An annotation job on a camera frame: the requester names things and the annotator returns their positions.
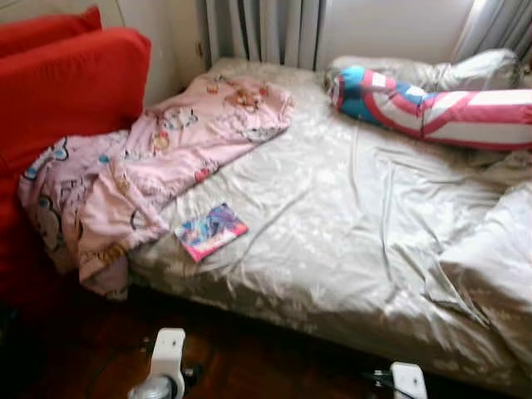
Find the red white and blue pillow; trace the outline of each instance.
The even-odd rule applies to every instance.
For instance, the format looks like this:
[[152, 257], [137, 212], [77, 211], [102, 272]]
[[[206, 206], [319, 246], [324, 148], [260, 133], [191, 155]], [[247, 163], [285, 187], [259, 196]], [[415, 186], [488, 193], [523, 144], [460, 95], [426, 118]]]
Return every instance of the red white and blue pillow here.
[[426, 93], [352, 66], [334, 79], [329, 95], [340, 111], [417, 139], [485, 150], [532, 147], [532, 90]]

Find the pink blanket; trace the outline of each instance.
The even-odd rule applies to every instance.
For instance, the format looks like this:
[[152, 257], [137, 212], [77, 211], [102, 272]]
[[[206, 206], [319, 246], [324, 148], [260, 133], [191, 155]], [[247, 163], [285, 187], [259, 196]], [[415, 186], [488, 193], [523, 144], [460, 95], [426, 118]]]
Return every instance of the pink blanket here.
[[58, 270], [123, 298], [126, 251], [169, 231], [162, 208], [221, 165], [285, 130], [293, 99], [250, 78], [196, 78], [131, 131], [69, 136], [24, 173], [19, 198]]

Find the bed sheet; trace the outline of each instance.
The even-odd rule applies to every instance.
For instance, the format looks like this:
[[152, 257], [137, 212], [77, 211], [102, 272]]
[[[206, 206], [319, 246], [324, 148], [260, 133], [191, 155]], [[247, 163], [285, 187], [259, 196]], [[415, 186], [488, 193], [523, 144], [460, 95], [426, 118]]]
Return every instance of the bed sheet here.
[[503, 155], [415, 141], [329, 106], [322, 76], [222, 59], [213, 73], [288, 88], [286, 133], [163, 211], [172, 226], [226, 202], [249, 232], [194, 264], [168, 235], [129, 254], [141, 285], [507, 392], [528, 381], [503, 341], [425, 284], [437, 255], [507, 188], [482, 173]]

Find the wooden floor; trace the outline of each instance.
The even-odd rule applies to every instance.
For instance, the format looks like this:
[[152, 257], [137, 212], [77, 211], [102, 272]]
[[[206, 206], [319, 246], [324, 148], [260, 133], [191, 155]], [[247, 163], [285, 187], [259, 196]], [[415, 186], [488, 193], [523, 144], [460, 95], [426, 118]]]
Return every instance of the wooden floor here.
[[[184, 328], [186, 365], [204, 367], [190, 398], [392, 398], [360, 377], [388, 369], [388, 360], [150, 290], [134, 289], [122, 304], [80, 293], [56, 318], [46, 328], [52, 333], [43, 367], [21, 399], [85, 399], [91, 376], [117, 348], [153, 338], [162, 327]], [[91, 397], [126, 398], [148, 367], [149, 356], [138, 349], [119, 355]], [[503, 397], [439, 377], [426, 382], [431, 399]]]

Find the fitted sheet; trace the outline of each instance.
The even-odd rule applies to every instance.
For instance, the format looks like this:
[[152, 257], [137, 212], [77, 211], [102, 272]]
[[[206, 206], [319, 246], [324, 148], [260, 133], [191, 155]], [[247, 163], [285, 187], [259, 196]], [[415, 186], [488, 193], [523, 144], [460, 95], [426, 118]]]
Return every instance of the fitted sheet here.
[[129, 253], [133, 280], [428, 372], [529, 392], [503, 340], [460, 297], [442, 303], [426, 290], [438, 254], [510, 184], [500, 168], [494, 176], [485, 168], [505, 155], [427, 144], [341, 115], [310, 71], [222, 59], [212, 72], [289, 89], [293, 124], [162, 213], [176, 227], [226, 202], [247, 234], [200, 264], [172, 235], [144, 244]]

